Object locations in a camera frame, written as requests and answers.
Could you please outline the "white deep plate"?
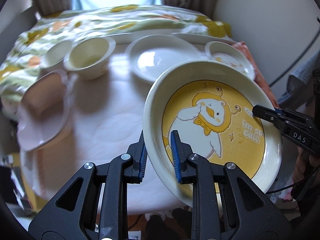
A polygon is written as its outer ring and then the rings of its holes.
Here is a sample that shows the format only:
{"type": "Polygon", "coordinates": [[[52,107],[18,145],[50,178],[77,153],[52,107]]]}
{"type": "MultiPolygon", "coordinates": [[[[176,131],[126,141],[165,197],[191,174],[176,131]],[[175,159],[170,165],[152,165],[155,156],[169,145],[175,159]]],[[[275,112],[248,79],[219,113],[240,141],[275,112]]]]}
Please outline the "white deep plate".
{"type": "Polygon", "coordinates": [[[127,47],[126,55],[132,74],[150,84],[172,66],[201,58],[191,43],[169,35],[141,37],[127,47]]]}

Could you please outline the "small chick print plate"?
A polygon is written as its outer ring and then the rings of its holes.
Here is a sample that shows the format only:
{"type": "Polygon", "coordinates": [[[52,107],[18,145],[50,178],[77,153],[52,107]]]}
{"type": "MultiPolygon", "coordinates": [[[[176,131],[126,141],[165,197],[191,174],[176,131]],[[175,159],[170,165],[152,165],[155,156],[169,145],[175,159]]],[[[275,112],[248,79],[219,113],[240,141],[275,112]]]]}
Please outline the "small chick print plate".
{"type": "Polygon", "coordinates": [[[232,67],[251,80],[255,79],[253,65],[234,47],[223,42],[212,41],[205,45],[204,51],[209,60],[232,67]]]}

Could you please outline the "white bowl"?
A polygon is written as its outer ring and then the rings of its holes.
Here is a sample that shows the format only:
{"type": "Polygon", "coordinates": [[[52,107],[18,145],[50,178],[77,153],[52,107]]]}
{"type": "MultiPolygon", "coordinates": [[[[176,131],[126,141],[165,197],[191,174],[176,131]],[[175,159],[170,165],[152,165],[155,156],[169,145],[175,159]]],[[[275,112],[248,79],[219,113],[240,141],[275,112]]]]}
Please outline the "white bowl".
{"type": "Polygon", "coordinates": [[[69,53],[71,47],[71,40],[64,40],[52,46],[43,56],[41,68],[47,72],[63,69],[63,59],[69,53]]]}

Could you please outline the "cream bowl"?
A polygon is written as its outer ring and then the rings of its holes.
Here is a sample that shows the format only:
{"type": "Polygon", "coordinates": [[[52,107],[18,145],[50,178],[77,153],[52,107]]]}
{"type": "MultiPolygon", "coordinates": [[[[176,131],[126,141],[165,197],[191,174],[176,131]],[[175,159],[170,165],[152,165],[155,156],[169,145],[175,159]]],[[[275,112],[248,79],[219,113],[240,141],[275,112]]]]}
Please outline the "cream bowl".
{"type": "Polygon", "coordinates": [[[63,59],[66,70],[80,79],[94,80],[107,73],[107,64],[116,48],[110,37],[93,37],[78,42],[63,59]]]}

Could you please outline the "grey cloth garment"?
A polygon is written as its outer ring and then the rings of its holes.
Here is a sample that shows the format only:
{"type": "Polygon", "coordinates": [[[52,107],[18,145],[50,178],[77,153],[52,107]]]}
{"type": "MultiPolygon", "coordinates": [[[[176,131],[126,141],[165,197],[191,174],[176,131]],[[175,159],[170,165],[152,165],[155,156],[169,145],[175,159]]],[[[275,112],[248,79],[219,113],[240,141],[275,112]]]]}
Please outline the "grey cloth garment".
{"type": "Polygon", "coordinates": [[[319,51],[292,72],[286,83],[286,91],[279,98],[280,108],[298,109],[313,97],[312,72],[319,68],[319,51]]]}

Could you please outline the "pink floral tablecloth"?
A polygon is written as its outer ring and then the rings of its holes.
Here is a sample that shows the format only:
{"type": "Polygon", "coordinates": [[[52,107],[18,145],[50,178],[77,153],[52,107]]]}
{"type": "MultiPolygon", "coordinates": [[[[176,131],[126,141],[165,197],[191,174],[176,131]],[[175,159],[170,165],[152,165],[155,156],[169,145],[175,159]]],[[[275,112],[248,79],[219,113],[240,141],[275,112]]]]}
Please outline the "pink floral tablecloth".
{"type": "MultiPolygon", "coordinates": [[[[124,45],[117,46],[107,75],[93,81],[75,79],[70,95],[71,133],[47,148],[28,153],[21,151],[25,179],[42,199],[50,200],[85,163],[108,163],[126,152],[130,144],[138,141],[143,129],[144,105],[151,85],[130,74],[124,52],[120,54],[122,50],[124,45]]],[[[173,77],[174,84],[178,85],[175,90],[188,81],[219,81],[239,90],[253,105],[273,107],[258,85],[239,71],[209,60],[191,63],[194,63],[191,70],[179,68],[182,74],[173,77]]],[[[266,138],[265,151],[261,161],[258,161],[259,169],[254,172],[252,180],[262,191],[267,192],[280,169],[282,139],[272,124],[264,120],[262,124],[266,138]]],[[[242,139],[243,145],[245,139],[249,138],[242,135],[242,139]]],[[[235,162],[249,176],[249,161],[258,156],[256,151],[250,148],[241,152],[239,144],[232,146],[227,153],[234,155],[229,161],[235,162]]],[[[192,205],[192,197],[179,191],[180,188],[168,189],[148,159],[143,182],[128,186],[129,215],[192,205]]]]}

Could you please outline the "pink handled dish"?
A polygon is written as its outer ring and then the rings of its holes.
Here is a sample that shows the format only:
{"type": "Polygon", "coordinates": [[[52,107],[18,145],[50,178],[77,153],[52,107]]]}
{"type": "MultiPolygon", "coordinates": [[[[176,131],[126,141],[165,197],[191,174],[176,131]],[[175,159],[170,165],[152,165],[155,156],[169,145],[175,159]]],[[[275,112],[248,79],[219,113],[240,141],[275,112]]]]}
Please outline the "pink handled dish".
{"type": "Polygon", "coordinates": [[[26,90],[17,110],[17,140],[23,151],[43,150],[69,136],[72,88],[67,73],[55,70],[26,90]]]}

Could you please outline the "floral green yellow quilt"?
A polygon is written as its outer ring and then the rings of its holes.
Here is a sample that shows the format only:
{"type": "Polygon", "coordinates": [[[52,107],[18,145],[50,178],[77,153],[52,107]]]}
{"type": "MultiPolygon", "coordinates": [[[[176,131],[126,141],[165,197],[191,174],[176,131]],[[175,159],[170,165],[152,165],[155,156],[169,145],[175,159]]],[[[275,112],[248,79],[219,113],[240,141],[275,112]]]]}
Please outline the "floral green yellow quilt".
{"type": "Polygon", "coordinates": [[[37,79],[43,55],[57,43],[87,37],[151,30],[231,39],[228,23],[183,8],[164,5],[122,5],[97,10],[58,12],[38,20],[21,33],[1,62],[1,103],[14,114],[23,93],[37,79]]]}

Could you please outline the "yellow duck cartoon plate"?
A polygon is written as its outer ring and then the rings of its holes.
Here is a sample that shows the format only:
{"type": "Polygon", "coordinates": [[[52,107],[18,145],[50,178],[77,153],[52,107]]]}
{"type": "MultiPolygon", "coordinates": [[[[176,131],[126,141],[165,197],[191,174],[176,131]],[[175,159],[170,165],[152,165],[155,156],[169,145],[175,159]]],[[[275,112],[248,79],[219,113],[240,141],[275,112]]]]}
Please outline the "yellow duck cartoon plate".
{"type": "Polygon", "coordinates": [[[214,61],[188,61],[166,70],[153,83],[143,113],[143,134],[151,164],[165,187],[192,204],[191,185],[177,182],[170,134],[211,163],[238,165],[264,192],[281,165],[282,138],[253,115],[255,105],[273,105],[249,77],[214,61]]]}

